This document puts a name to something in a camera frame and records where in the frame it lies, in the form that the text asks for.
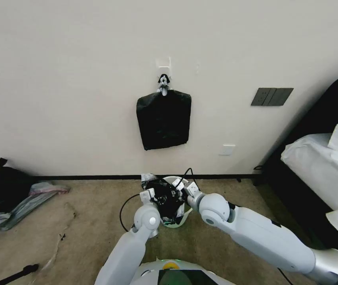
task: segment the white wall outlet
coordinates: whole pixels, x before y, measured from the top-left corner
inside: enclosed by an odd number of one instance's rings
[[[231,155],[236,145],[224,144],[219,152],[219,155]]]

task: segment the electrical outlet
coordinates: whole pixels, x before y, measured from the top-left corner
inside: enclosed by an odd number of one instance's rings
[[[269,93],[274,93],[275,88],[259,88],[251,106],[262,106]]]
[[[219,155],[231,155],[234,151],[234,148],[234,144],[224,144],[219,152]]]

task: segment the black bed frame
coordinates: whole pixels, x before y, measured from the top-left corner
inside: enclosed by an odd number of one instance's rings
[[[338,249],[338,231],[329,223],[326,205],[281,160],[287,144],[314,133],[332,133],[338,124],[338,80],[300,120],[263,165],[263,177],[317,247]]]

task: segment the black baseboard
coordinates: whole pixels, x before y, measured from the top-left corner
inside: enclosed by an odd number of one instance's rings
[[[177,175],[159,175],[160,177],[166,176],[179,176]],[[260,174],[197,174],[194,175],[195,179],[254,179],[258,178]],[[35,176],[39,180],[125,180],[136,179],[140,180],[140,175],[75,175],[75,176]],[[186,175],[185,178],[192,178],[192,175]]]

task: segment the white adhesive hook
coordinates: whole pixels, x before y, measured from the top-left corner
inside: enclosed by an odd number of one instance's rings
[[[172,79],[172,59],[167,57],[166,59],[156,59],[157,77],[160,78],[162,74],[166,74],[169,80]]]

